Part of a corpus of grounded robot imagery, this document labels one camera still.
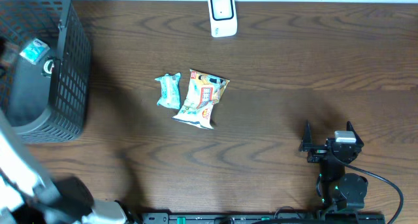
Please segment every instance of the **wood grain surface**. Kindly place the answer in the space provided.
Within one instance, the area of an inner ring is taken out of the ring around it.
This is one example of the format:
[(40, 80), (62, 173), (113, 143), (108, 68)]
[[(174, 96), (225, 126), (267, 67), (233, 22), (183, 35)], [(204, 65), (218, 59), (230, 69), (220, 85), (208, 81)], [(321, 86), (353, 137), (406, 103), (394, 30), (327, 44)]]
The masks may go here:
[[(76, 1), (93, 45), (84, 134), (30, 145), (54, 174), (98, 199), (172, 212), (309, 209), (319, 166), (298, 152), (304, 122), (324, 142), (350, 120), (364, 140), (353, 165), (399, 185), (397, 223), (418, 215), (418, 5), (237, 3), (238, 34), (210, 36), (198, 2)], [(214, 130), (157, 106), (166, 73), (231, 80)], [(365, 211), (389, 220), (398, 195), (370, 178)]]

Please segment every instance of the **plastic basket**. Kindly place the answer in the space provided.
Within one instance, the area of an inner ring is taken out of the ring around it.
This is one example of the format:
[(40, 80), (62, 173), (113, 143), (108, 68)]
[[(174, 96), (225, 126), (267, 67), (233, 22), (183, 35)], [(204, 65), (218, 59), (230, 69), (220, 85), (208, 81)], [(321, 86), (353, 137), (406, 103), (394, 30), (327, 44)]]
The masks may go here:
[[(0, 32), (21, 48), (34, 38), (51, 48), (38, 65), (19, 57), (0, 80), (0, 106), (16, 133), (27, 143), (76, 139), (86, 113), (91, 46), (71, 0), (0, 0)], [(55, 58), (51, 78), (41, 74), (47, 57)]]

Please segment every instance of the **wire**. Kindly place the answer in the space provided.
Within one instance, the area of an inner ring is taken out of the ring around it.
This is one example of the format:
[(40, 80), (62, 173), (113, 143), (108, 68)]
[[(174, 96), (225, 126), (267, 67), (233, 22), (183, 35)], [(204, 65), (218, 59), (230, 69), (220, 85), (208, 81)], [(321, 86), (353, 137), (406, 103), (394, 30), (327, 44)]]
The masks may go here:
[(285, 209), (285, 208), (290, 208), (290, 209), (292, 209), (297, 215), (298, 215), (298, 217), (299, 217), (299, 219), (302, 219), (302, 217), (299, 215), (299, 213), (293, 208), (293, 207), (291, 207), (291, 206), (283, 206), (283, 207), (281, 207), (281, 208), (279, 208), (277, 211), (276, 211), (276, 213), (274, 214), (274, 219), (277, 219), (278, 218), (278, 215), (279, 215), (279, 213), (280, 213), (280, 211), (282, 211), (283, 209)]
[(404, 206), (404, 194), (402, 194), (402, 191), (399, 189), (399, 187), (397, 185), (395, 185), (394, 183), (392, 183), (391, 181), (389, 181), (388, 179), (386, 179), (384, 177), (381, 177), (381, 176), (379, 176), (377, 174), (374, 174), (373, 172), (369, 172), (367, 170), (363, 170), (361, 168), (354, 167), (353, 165), (349, 165), (349, 164), (347, 164), (347, 163), (339, 160), (339, 158), (337, 158), (337, 156), (334, 155), (334, 151), (332, 150), (332, 148), (330, 150), (331, 150), (332, 156), (335, 158), (335, 160), (339, 164), (341, 164), (341, 165), (343, 165), (343, 166), (345, 166), (347, 168), (351, 168), (353, 170), (356, 170), (357, 172), (362, 172), (364, 174), (367, 174), (369, 176), (372, 176), (374, 178), (377, 178), (377, 179), (381, 180), (382, 182), (385, 182), (385, 183), (389, 184), (391, 187), (393, 187), (398, 192), (398, 194), (399, 194), (399, 206), (398, 206), (398, 209), (394, 213), (393, 217), (387, 223), (387, 224), (392, 224), (397, 219), (397, 217), (399, 216), (400, 212), (402, 211), (402, 207)]
[(330, 221), (321, 221), (318, 219), (295, 219), (295, 218), (283, 218), (283, 219), (271, 219), (264, 221), (257, 221), (252, 224), (282, 224), (282, 223), (299, 223), (299, 224), (325, 224), (333, 223)]

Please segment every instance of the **white device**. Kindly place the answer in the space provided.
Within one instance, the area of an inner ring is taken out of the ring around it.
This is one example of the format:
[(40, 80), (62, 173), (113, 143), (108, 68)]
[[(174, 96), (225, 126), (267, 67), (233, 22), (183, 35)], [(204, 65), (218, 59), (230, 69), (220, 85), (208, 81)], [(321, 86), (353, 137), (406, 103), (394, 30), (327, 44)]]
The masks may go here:
[(235, 0), (208, 0), (210, 29), (213, 37), (228, 37), (236, 34)]

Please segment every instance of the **black cable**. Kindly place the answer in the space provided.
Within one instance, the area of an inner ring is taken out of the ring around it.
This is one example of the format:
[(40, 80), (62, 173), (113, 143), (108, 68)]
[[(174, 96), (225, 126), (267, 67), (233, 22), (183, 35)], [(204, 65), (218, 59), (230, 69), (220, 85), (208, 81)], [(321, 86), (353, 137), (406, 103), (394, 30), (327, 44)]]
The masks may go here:
[(302, 217), (299, 215), (299, 213), (292, 207), (292, 206), (283, 206), (283, 207), (281, 207), (281, 208), (279, 208), (277, 211), (276, 211), (276, 213), (274, 214), (274, 219), (277, 219), (278, 218), (278, 215), (279, 215), (279, 213), (280, 213), (280, 211), (282, 211), (283, 209), (285, 209), (285, 208), (290, 208), (290, 209), (292, 209), (297, 215), (298, 215), (298, 217), (299, 217), (299, 219), (302, 219)]
[(295, 218), (283, 218), (283, 219), (271, 219), (264, 221), (257, 221), (252, 224), (282, 224), (282, 223), (299, 223), (299, 224), (326, 224), (333, 223), (330, 221), (321, 221), (318, 219), (295, 219)]
[(367, 170), (363, 170), (361, 168), (354, 167), (353, 165), (349, 165), (349, 164), (347, 164), (347, 163), (339, 160), (339, 158), (337, 158), (337, 156), (334, 155), (334, 151), (332, 150), (332, 148), (330, 150), (331, 150), (332, 156), (335, 158), (335, 160), (339, 164), (341, 164), (341, 165), (343, 165), (343, 166), (345, 166), (347, 168), (351, 168), (353, 170), (356, 170), (357, 172), (362, 172), (364, 174), (367, 174), (369, 176), (372, 176), (374, 178), (377, 178), (377, 179), (381, 180), (382, 182), (385, 182), (385, 183), (389, 184), (391, 187), (393, 187), (398, 192), (398, 194), (399, 194), (399, 206), (398, 206), (398, 209), (394, 213), (393, 217), (387, 223), (387, 224), (392, 224), (397, 219), (397, 217), (399, 216), (400, 212), (402, 211), (402, 207), (404, 206), (404, 194), (402, 194), (402, 191), (399, 189), (399, 187), (397, 185), (395, 185), (394, 183), (392, 183), (391, 181), (389, 181), (388, 179), (386, 179), (384, 177), (381, 177), (381, 176), (379, 176), (377, 174), (374, 174), (373, 172), (369, 172)]

